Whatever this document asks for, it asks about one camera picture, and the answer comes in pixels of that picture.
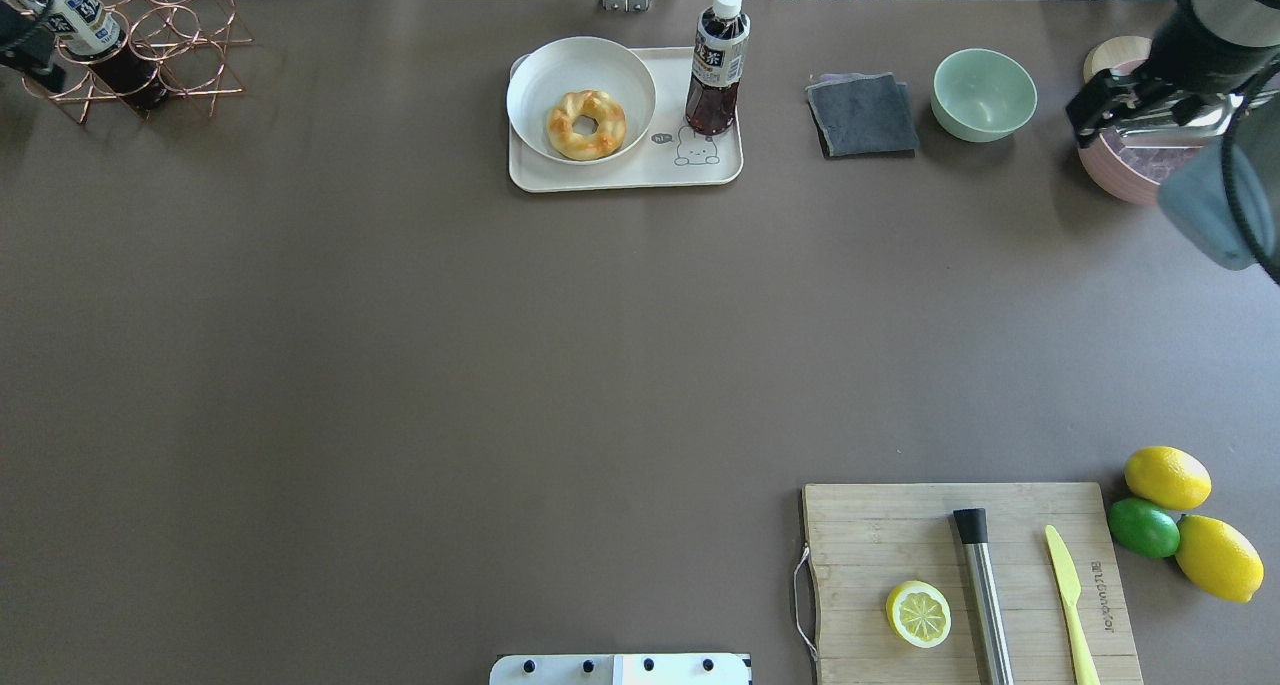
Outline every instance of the plastic knife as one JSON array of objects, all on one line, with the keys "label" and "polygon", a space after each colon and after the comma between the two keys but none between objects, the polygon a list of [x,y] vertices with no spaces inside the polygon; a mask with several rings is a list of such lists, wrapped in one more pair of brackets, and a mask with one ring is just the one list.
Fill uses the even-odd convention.
[{"label": "plastic knife", "polygon": [[1075,563],[1066,543],[1052,525],[1044,526],[1044,539],[1048,540],[1048,554],[1053,561],[1053,576],[1057,579],[1057,592],[1062,597],[1062,613],[1066,615],[1066,633],[1071,639],[1071,665],[1075,667],[1075,685],[1101,685],[1098,671],[1089,654],[1089,644],[1084,640],[1084,627],[1080,626],[1080,613],[1075,603],[1080,599],[1080,576],[1075,575]]}]

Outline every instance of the bottle label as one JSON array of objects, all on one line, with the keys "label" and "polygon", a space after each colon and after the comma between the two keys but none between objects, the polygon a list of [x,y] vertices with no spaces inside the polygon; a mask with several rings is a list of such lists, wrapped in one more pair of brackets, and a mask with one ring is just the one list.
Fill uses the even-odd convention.
[{"label": "bottle label", "polygon": [[694,37],[694,76],[698,82],[709,88],[727,88],[742,78],[742,61],[746,59],[746,38],[751,33],[751,22],[742,18],[742,33],[735,38],[717,38],[707,33],[701,20],[698,22],[698,35]]},{"label": "bottle label", "polygon": [[[42,3],[27,3],[36,12]],[[54,0],[54,12],[46,28],[58,35],[67,50],[90,58],[115,47],[120,38],[120,24],[97,0]]]}]

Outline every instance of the gray cloth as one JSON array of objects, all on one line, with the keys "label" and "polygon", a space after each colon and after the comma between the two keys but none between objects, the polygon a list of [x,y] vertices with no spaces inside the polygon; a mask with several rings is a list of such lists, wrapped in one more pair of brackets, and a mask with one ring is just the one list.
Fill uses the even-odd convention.
[{"label": "gray cloth", "polygon": [[920,143],[906,83],[895,82],[892,73],[819,76],[805,93],[828,157],[914,151]]}]

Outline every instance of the white tray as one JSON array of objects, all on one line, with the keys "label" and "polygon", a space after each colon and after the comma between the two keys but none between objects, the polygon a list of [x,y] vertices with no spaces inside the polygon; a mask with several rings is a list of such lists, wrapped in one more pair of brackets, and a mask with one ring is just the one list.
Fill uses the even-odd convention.
[{"label": "white tray", "polygon": [[[507,125],[513,183],[531,193],[563,189],[664,188],[673,184],[723,184],[742,170],[739,120],[707,138],[685,124],[685,99],[694,47],[635,47],[658,87],[658,106],[643,142],[625,157],[599,165],[564,165],[534,151]],[[512,64],[512,73],[526,56]]]},{"label": "white tray", "polygon": [[507,656],[489,685],[751,685],[751,657],[731,653]]}]

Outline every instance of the lime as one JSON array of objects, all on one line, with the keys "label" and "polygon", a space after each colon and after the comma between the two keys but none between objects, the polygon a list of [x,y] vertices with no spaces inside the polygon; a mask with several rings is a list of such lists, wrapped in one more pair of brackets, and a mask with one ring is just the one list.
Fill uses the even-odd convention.
[{"label": "lime", "polygon": [[1221,520],[1187,515],[1178,521],[1183,544],[1174,558],[1206,593],[1247,603],[1262,586],[1262,558],[1239,530]]},{"label": "lime", "polygon": [[1170,510],[1199,507],[1213,485],[1201,461],[1169,446],[1142,448],[1129,456],[1124,481],[1133,494]]},{"label": "lime", "polygon": [[1111,506],[1107,528],[1116,543],[1152,558],[1178,552],[1181,535],[1178,524],[1156,503],[1142,498],[1125,498]]},{"label": "lime", "polygon": [[915,648],[941,645],[951,633],[947,599],[937,588],[919,580],[893,588],[884,602],[884,615],[893,631]]}]

